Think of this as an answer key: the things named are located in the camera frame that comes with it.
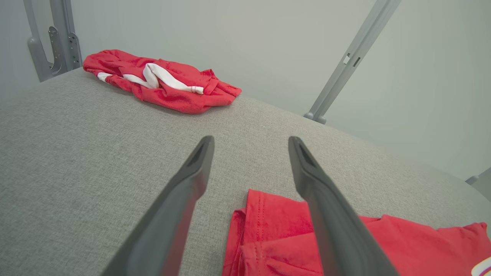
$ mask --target red t-shirt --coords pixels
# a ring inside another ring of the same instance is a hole
[[[491,270],[484,222],[434,230],[387,215],[360,218],[401,276],[484,276]],[[307,203],[249,190],[246,208],[232,215],[222,276],[322,274]]]

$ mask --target crumpled red clothing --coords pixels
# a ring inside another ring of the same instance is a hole
[[[491,257],[484,222],[434,230],[387,215],[360,218],[401,276],[471,275]],[[307,203],[249,190],[246,208],[232,215],[222,276],[322,274]]]
[[[161,80],[159,80],[159,88],[147,88],[123,79],[123,74],[131,74],[145,80],[143,69],[147,63],[159,65],[175,79],[188,86],[203,87],[203,95],[174,89]],[[220,81],[211,69],[200,72],[190,65],[138,57],[120,50],[104,50],[89,55],[83,62],[83,69],[96,77],[99,73],[111,74],[112,76],[105,78],[105,82],[133,93],[142,101],[182,113],[199,114],[213,106],[230,105],[242,92],[240,88]]]

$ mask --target gray fabric surface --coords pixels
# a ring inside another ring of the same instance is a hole
[[[360,215],[491,223],[491,203],[465,182],[245,96],[186,115],[75,70],[2,103],[0,117],[1,275],[98,275],[204,135],[215,137],[215,157],[181,275],[221,274],[248,189],[300,200],[291,135]]]

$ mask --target white wall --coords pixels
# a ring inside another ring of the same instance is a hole
[[[491,1],[403,0],[327,124],[461,179],[491,166]]]
[[[5,0],[0,8],[0,101],[39,83],[27,40],[31,36],[24,3]]]

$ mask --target garment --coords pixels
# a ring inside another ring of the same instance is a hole
[[[387,215],[360,218],[401,276],[482,276],[491,269],[484,222],[434,230]],[[306,202],[249,190],[246,208],[232,215],[222,272],[238,275],[322,275]]]
[[[83,69],[142,101],[182,113],[198,114],[213,106],[229,105],[242,92],[220,81],[211,69],[200,72],[190,65],[120,50],[89,55]]]

